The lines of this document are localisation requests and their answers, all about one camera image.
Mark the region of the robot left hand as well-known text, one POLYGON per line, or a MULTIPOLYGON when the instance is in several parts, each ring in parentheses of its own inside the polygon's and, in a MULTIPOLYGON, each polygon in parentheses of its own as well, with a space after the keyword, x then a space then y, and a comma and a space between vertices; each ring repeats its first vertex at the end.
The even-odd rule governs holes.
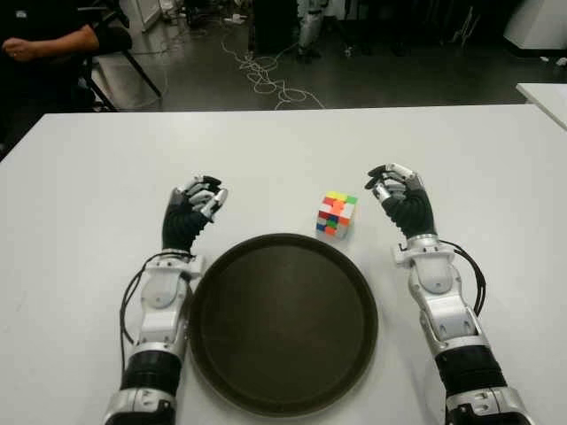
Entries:
POLYGON ((162 224, 162 249, 190 252, 201 231, 214 221, 228 194, 220 180, 208 175, 196 176, 174 188, 162 224))

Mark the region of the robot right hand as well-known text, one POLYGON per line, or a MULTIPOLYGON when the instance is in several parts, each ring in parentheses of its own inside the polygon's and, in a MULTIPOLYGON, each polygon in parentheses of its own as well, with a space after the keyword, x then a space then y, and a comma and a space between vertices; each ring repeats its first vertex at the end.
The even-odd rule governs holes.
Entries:
POLYGON ((387 163, 370 170, 368 177, 364 188, 407 239, 438 234, 431 202, 418 173, 387 163))

